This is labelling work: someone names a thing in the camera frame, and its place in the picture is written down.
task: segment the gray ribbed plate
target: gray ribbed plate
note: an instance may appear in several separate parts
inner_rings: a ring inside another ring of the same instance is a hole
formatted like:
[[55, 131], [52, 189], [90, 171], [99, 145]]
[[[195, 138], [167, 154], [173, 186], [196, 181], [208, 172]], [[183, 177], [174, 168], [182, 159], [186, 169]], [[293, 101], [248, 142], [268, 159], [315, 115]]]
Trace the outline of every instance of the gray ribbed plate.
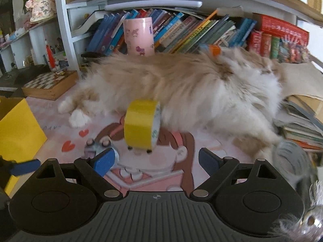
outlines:
[[255, 238], [232, 230], [205, 202], [184, 192], [129, 192], [106, 202], [98, 214], [78, 230], [57, 236], [18, 232], [10, 242], [283, 242], [284, 238]]

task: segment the long-haired cat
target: long-haired cat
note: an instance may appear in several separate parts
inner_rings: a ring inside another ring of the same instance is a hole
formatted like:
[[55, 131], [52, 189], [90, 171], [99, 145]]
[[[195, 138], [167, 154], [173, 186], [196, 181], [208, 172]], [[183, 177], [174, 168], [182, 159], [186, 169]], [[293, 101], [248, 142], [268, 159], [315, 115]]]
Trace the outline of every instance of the long-haired cat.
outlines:
[[281, 100], [277, 68], [242, 49], [216, 58], [115, 54], [92, 65], [78, 90], [60, 103], [59, 112], [71, 113], [71, 126], [81, 127], [97, 113], [126, 112], [135, 99], [154, 99], [161, 104], [162, 126], [169, 130], [206, 127], [274, 144], [280, 140], [271, 126]]

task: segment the cartoon ear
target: cartoon ear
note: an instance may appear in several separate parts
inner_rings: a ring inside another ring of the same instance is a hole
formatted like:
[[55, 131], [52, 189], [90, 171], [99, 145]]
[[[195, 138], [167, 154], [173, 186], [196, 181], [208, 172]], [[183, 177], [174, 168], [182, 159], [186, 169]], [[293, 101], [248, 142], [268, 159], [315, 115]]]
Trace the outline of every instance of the cartoon ear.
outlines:
[[187, 158], [187, 148], [184, 146], [180, 146], [176, 150], [176, 163], [182, 162]]

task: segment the yellow tape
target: yellow tape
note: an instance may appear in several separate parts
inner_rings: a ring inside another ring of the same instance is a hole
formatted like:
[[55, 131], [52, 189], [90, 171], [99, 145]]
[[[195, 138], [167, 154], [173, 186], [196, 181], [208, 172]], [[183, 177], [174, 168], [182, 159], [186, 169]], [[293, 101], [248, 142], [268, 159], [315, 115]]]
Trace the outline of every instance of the yellow tape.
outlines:
[[152, 150], [158, 140], [160, 105], [152, 100], [133, 101], [124, 119], [124, 139], [128, 146]]

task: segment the pink cup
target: pink cup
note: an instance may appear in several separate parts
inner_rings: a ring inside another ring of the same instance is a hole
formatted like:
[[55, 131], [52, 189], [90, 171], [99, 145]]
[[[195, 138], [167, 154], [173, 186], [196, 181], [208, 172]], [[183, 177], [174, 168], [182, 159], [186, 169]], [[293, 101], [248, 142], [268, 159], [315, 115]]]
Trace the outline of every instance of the pink cup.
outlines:
[[128, 55], [155, 54], [151, 17], [127, 19], [123, 29]]

